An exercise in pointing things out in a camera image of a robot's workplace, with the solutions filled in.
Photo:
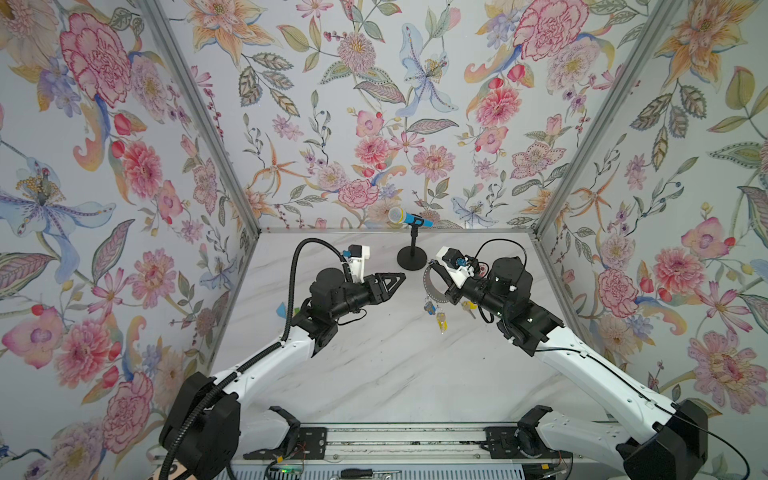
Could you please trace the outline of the metal keyring with red handle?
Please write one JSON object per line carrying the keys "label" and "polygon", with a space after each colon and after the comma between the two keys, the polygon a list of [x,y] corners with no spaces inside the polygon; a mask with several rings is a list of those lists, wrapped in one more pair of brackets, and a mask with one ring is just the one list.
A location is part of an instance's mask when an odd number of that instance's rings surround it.
{"label": "metal keyring with red handle", "polygon": [[426,294],[436,303],[457,305],[463,298],[460,288],[458,291],[446,291],[444,286],[443,290],[439,290],[438,285],[432,278],[433,273],[434,272],[429,269],[427,264],[422,277],[422,283]]}

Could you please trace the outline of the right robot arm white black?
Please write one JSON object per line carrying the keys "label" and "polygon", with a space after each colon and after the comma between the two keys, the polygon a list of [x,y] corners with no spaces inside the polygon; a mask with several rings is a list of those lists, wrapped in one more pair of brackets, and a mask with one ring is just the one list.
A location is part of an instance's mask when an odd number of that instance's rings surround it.
{"label": "right robot arm white black", "polygon": [[548,450],[584,456],[630,479],[694,479],[708,457],[708,416],[696,403],[675,403],[605,360],[565,323],[531,298],[532,275],[518,257],[495,260],[479,273],[479,261],[444,247],[428,264],[446,284],[438,302],[464,300],[495,322],[512,345],[567,377],[615,420],[582,421],[546,406],[531,409],[518,426]]}

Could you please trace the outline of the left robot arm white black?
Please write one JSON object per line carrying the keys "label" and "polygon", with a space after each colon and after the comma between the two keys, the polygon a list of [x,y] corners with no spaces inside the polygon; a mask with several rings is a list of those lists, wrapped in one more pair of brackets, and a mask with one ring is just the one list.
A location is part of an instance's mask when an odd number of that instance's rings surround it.
{"label": "left robot arm white black", "polygon": [[273,462],[289,458],[298,447],[300,421],[279,406],[251,422],[243,421],[243,411],[272,382],[327,346],[341,317],[389,301],[405,279],[403,273],[375,273],[356,282],[336,268],[318,273],[288,322],[286,339],[214,376],[195,373],[184,381],[160,434],[166,455],[157,478],[179,470],[190,478],[213,479],[235,458],[258,451]]}

